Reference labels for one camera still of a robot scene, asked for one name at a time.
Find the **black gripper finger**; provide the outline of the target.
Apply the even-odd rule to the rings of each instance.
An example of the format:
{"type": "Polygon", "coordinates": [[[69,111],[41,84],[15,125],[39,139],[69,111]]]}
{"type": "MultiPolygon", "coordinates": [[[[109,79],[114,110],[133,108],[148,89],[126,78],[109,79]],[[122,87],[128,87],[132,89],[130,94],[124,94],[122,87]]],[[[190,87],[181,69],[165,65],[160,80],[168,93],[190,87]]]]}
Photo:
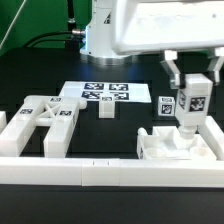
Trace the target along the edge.
{"type": "Polygon", "coordinates": [[[162,54],[160,64],[169,75],[169,83],[171,89],[183,89],[185,87],[185,76],[181,74],[175,60],[178,54],[174,50],[165,50],[162,54]]]}
{"type": "Polygon", "coordinates": [[[224,64],[224,48],[213,48],[209,51],[210,63],[207,71],[214,84],[220,83],[220,70],[224,64]]]}

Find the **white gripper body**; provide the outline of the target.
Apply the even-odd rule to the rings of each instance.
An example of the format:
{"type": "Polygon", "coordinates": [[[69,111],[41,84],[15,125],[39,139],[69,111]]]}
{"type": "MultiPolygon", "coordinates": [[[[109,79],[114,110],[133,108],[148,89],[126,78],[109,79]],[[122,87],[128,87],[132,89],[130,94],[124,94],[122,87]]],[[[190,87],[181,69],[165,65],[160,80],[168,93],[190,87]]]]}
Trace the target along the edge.
{"type": "Polygon", "coordinates": [[[164,50],[162,58],[165,61],[176,60],[179,54],[196,54],[203,53],[206,54],[209,58],[222,57],[224,56],[224,46],[222,47],[212,47],[208,49],[190,49],[190,50],[164,50]]]}

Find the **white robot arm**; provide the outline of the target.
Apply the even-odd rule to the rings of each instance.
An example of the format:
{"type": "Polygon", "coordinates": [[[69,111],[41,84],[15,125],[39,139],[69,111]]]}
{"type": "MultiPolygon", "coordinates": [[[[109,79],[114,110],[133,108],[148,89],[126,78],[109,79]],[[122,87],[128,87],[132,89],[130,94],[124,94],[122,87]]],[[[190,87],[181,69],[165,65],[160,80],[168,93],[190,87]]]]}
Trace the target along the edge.
{"type": "Polygon", "coordinates": [[[209,52],[215,84],[224,64],[224,0],[115,0],[111,46],[119,55],[161,53],[173,89],[185,86],[174,61],[183,51],[209,52]]]}

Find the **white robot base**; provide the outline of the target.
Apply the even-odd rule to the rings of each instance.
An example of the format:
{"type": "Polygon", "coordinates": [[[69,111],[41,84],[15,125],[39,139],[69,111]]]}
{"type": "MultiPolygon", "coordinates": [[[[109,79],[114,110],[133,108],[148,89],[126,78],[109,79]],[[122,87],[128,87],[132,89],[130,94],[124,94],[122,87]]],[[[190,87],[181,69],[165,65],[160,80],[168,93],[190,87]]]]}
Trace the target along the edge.
{"type": "Polygon", "coordinates": [[[114,0],[92,0],[92,18],[85,28],[81,59],[94,64],[113,66],[133,63],[136,56],[117,55],[111,47],[111,12],[114,0]]]}

